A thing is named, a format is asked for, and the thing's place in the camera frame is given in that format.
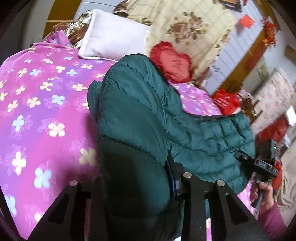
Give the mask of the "person's right hand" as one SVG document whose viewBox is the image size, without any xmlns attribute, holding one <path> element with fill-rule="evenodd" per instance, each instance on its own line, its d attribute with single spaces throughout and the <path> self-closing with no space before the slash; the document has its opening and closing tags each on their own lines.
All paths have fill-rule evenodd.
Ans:
<svg viewBox="0 0 296 241">
<path fill-rule="evenodd" d="M 262 191 L 264 193 L 262 197 L 262 201 L 260 204 L 259 213 L 263 214 L 271 209 L 274 205 L 273 199 L 273 187 L 270 183 L 260 182 L 260 183 L 253 183 L 250 193 L 250 201 L 254 202 L 258 199 L 258 192 Z"/>
</svg>

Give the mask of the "magenta sleeve forearm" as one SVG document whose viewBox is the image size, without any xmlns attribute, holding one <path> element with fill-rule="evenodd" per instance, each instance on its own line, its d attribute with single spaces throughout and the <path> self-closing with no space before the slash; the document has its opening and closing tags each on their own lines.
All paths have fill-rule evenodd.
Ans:
<svg viewBox="0 0 296 241">
<path fill-rule="evenodd" d="M 269 210 L 259 211 L 257 221 L 263 227 L 269 240 L 280 240 L 283 233 L 287 229 L 283 218 L 280 214 L 278 203 L 274 202 L 273 206 Z"/>
</svg>

